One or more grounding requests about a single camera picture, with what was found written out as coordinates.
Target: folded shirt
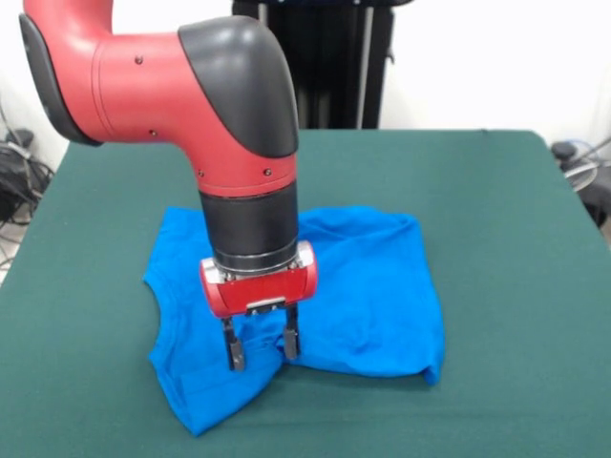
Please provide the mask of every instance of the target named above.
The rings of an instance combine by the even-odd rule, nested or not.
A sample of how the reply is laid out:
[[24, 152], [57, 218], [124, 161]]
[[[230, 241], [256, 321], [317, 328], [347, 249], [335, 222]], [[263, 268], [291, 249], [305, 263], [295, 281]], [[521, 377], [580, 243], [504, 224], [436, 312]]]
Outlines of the folded shirt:
[[420, 227], [369, 207], [300, 215], [300, 239], [318, 262], [315, 296], [299, 303], [301, 355], [287, 360], [282, 310], [236, 317], [246, 367], [228, 367], [221, 322], [202, 292], [199, 263], [212, 256], [203, 214], [167, 210], [144, 279], [160, 310], [149, 355], [170, 407], [194, 435], [236, 413], [282, 364], [370, 377], [439, 380], [441, 309]]

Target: floor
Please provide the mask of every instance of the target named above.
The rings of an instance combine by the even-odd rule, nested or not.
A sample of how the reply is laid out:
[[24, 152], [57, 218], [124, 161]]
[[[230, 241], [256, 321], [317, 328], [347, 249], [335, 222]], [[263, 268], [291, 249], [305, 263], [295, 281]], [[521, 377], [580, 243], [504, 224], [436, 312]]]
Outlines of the floor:
[[11, 267], [9, 262], [3, 262], [15, 257], [25, 234], [26, 226], [5, 225], [0, 230], [0, 286]]

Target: black cable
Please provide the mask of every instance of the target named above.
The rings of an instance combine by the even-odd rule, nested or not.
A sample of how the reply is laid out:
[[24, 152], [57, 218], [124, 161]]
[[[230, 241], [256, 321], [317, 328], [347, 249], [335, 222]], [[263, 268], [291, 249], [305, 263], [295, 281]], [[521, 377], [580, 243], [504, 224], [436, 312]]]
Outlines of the black cable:
[[18, 245], [19, 243], [21, 243], [19, 240], [11, 239], [7, 236], [3, 236], [2, 234], [0, 234], [0, 239], [7, 241], [8, 243], [14, 243], [15, 245]]
[[0, 262], [0, 267], [2, 267], [3, 265], [10, 264], [13, 260], [14, 258], [8, 258], [6, 260], [3, 260], [2, 262]]

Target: cable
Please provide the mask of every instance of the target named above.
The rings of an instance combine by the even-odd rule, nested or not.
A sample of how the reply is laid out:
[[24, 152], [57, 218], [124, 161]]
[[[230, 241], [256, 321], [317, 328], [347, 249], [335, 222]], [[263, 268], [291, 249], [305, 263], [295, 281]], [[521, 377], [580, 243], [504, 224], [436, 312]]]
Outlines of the cable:
[[7, 264], [10, 264], [11, 262], [13, 262], [14, 258], [7, 258], [5, 260], [3, 260], [2, 262], [0, 262], [0, 267], [3, 267]]
[[575, 164], [576, 162], [579, 162], [582, 159], [585, 159], [595, 153], [597, 153], [598, 151], [600, 151], [602, 148], [604, 148], [605, 146], [607, 146], [609, 143], [611, 143], [611, 136], [609, 136], [608, 138], [606, 138], [605, 140], [603, 140], [601, 143], [599, 143], [597, 146], [595, 146], [594, 148], [590, 148], [587, 151], [584, 151], [583, 153], [580, 153], [578, 155], [576, 155], [575, 157], [572, 157], [571, 159], [566, 161], [566, 165], [572, 165]]
[[2, 234], [0, 234], [0, 239], [7, 241], [8, 243], [14, 243], [15, 245], [18, 245], [21, 243], [19, 240], [11, 239], [7, 236], [3, 236]]

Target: green table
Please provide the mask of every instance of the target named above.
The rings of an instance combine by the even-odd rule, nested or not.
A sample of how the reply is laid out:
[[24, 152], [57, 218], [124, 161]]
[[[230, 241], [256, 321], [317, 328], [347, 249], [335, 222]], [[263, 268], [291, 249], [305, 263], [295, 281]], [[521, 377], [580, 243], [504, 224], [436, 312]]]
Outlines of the green table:
[[190, 168], [74, 145], [0, 290], [0, 456], [610, 456], [611, 256], [536, 135], [306, 132], [300, 193], [420, 219], [438, 386], [286, 368], [193, 438], [147, 361], [141, 280], [165, 208], [198, 208]]

